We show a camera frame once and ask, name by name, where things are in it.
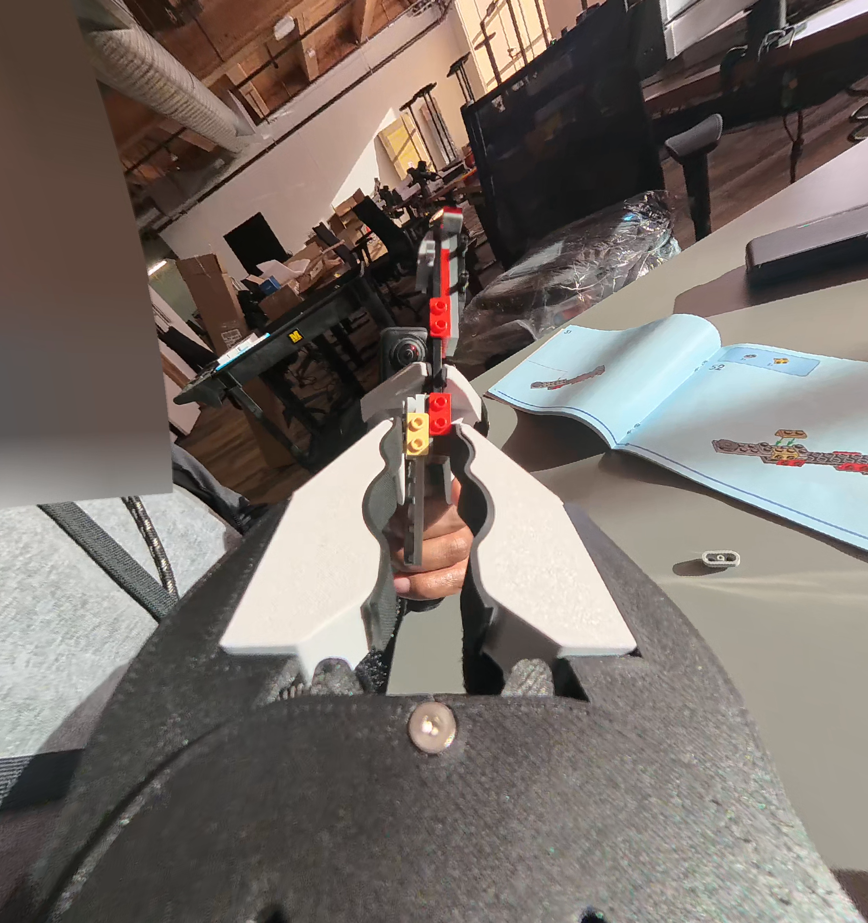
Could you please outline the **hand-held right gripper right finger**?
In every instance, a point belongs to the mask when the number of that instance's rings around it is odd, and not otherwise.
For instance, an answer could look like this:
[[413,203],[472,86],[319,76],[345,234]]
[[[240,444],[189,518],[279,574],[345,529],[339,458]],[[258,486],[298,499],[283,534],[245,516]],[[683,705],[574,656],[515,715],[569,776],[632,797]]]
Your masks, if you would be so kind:
[[459,515],[473,534],[461,593],[463,682],[498,694],[520,661],[632,655],[636,642],[562,500],[482,436],[451,444]]

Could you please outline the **black office chair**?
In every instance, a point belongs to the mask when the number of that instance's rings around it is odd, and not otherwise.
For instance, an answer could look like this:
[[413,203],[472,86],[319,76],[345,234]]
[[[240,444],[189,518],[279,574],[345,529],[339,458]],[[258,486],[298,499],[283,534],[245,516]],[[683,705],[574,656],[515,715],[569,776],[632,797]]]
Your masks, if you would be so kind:
[[712,232],[708,157],[724,130],[711,114],[654,139],[640,65],[642,27],[657,2],[590,7],[564,37],[462,109],[484,205],[504,269],[555,231],[665,189],[660,150],[682,167],[696,240]]

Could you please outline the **person's left hand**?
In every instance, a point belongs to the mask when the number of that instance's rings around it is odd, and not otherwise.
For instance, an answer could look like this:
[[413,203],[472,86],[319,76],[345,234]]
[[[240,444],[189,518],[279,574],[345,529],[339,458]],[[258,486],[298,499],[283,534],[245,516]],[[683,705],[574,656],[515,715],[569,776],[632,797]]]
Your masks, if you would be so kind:
[[456,478],[451,480],[450,502],[438,488],[426,489],[421,565],[404,563],[407,520],[403,510],[396,511],[385,530],[395,592],[411,611],[427,611],[462,591],[474,536],[458,512],[461,491]]

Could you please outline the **cardboard box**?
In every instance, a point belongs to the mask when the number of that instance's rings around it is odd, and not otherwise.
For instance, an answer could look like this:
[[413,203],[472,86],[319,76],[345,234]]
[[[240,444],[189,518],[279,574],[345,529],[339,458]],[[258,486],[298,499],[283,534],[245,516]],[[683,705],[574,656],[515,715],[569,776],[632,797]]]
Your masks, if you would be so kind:
[[176,268],[218,355],[229,352],[251,334],[237,290],[216,255],[177,260]]

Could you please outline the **flat dark device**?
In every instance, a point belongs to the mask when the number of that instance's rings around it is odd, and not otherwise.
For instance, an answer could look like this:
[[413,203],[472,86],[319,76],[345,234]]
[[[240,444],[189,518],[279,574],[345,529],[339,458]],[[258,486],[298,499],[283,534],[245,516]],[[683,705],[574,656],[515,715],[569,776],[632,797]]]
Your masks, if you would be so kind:
[[751,287],[810,278],[868,261],[868,202],[752,239],[745,249]]

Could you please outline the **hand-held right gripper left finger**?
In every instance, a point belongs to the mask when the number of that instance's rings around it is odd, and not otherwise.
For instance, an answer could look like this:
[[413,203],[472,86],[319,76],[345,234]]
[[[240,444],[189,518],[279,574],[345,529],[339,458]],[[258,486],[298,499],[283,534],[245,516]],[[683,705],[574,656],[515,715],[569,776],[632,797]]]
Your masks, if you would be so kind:
[[328,659],[384,694],[400,604],[385,528],[404,500],[404,425],[384,419],[290,498],[220,638],[287,655],[303,680]]

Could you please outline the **person's grey sweatshirt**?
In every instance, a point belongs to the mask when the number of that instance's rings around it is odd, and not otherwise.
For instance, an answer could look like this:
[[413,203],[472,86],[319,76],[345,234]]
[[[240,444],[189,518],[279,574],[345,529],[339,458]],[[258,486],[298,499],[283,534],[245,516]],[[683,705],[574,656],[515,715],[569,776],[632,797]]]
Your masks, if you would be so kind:
[[0,511],[0,816],[65,796],[128,663],[240,540],[178,487]]

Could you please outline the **black work table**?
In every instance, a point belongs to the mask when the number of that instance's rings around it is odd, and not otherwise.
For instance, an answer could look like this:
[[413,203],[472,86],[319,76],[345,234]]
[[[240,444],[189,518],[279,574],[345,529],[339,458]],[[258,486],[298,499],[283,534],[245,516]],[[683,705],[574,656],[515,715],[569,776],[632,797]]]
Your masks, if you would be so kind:
[[[329,461],[330,450],[340,442],[340,427],[352,413],[351,407],[365,395],[356,373],[363,359],[343,330],[344,321],[362,311],[380,330],[395,326],[395,318],[370,275],[351,270],[284,317],[238,342],[184,386],[174,401],[213,408],[230,402],[236,409],[250,412],[297,464],[315,473]],[[332,404],[324,422],[295,395],[285,378],[288,366],[310,345],[343,388],[342,397]],[[262,405],[245,391],[252,381],[266,384],[283,408],[304,426],[311,437],[307,449],[268,419]]]

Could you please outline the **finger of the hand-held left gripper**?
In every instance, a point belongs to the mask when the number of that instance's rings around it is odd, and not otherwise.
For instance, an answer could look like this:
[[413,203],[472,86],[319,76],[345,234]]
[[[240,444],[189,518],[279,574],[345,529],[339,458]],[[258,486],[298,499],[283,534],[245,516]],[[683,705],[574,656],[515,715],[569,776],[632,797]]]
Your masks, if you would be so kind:
[[451,398],[451,423],[468,424],[488,437],[487,408],[471,382],[455,367],[446,368],[446,394]]
[[404,413],[407,398],[428,393],[430,364],[411,363],[396,374],[383,380],[361,399],[361,417],[364,423],[400,416]]

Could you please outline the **toy brick instruction booklet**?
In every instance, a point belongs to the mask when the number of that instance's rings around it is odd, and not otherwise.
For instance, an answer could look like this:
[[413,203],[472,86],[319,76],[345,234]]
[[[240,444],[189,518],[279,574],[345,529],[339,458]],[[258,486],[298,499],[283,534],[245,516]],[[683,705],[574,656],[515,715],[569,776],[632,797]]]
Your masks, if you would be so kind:
[[868,362],[724,345],[708,320],[673,315],[569,326],[487,393],[868,552]]

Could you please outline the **plastic wrapped dark bundle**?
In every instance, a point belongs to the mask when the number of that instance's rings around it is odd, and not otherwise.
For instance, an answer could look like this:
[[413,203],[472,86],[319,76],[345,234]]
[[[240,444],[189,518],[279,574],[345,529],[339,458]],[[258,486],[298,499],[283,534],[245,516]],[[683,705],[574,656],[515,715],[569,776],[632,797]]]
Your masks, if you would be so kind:
[[453,363],[473,377],[679,252],[667,193],[661,190],[566,225],[474,295],[463,312]]

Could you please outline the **silver ventilation duct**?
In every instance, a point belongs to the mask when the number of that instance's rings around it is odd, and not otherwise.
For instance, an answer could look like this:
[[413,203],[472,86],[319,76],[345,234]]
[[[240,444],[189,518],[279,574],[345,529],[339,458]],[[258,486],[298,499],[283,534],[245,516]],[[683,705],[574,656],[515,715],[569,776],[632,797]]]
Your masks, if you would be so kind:
[[143,29],[124,2],[73,1],[98,79],[127,98],[238,154],[255,132]]

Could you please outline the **long toy brick assembly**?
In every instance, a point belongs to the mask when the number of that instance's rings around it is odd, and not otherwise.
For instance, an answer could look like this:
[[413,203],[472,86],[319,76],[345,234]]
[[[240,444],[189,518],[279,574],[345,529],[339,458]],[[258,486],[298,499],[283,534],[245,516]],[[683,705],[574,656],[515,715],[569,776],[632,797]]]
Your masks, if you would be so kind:
[[[406,412],[429,414],[429,453],[435,440],[447,437],[453,429],[451,398],[446,394],[446,368],[447,358],[456,347],[467,284],[464,271],[465,249],[462,211],[455,206],[441,208],[430,220],[428,234],[421,243],[416,272],[418,289],[428,296],[428,393],[407,398],[403,413],[403,423]],[[422,562],[428,455],[407,458],[403,442],[406,478],[404,507],[407,520],[403,547],[404,563],[409,566],[418,566]]]

